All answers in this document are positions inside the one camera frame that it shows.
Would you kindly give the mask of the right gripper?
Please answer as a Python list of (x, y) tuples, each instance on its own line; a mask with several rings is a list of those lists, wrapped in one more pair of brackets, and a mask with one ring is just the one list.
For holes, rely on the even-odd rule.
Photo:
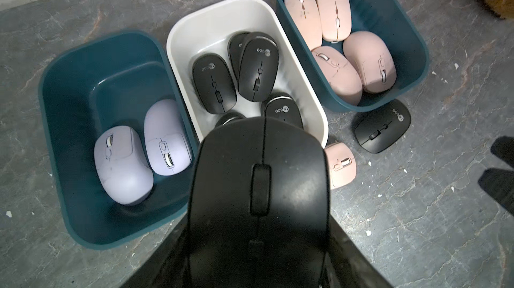
[(513, 215), (513, 138), (502, 136), (494, 141), (491, 153), (511, 167), (511, 170), (490, 168), (484, 171), (478, 184), (494, 201)]

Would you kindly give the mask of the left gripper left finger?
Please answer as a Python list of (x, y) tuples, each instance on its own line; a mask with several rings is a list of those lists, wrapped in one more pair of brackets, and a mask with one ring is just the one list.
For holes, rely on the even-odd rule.
[(187, 216), (121, 287), (191, 287)]

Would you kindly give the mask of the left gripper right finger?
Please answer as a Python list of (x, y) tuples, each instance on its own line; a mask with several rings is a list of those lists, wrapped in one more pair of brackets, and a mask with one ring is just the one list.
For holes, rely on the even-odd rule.
[(329, 217), (327, 287), (392, 288), (332, 216)]

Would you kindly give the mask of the purple mouse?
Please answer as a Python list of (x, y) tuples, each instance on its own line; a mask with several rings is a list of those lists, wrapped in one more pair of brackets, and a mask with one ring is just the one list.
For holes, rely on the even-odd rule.
[(145, 116), (144, 137), (147, 157), (156, 174), (181, 173), (192, 162), (177, 102), (163, 99), (150, 107)]
[(154, 185), (139, 134), (129, 126), (105, 131), (95, 143), (95, 167), (105, 192), (117, 203), (143, 202)]

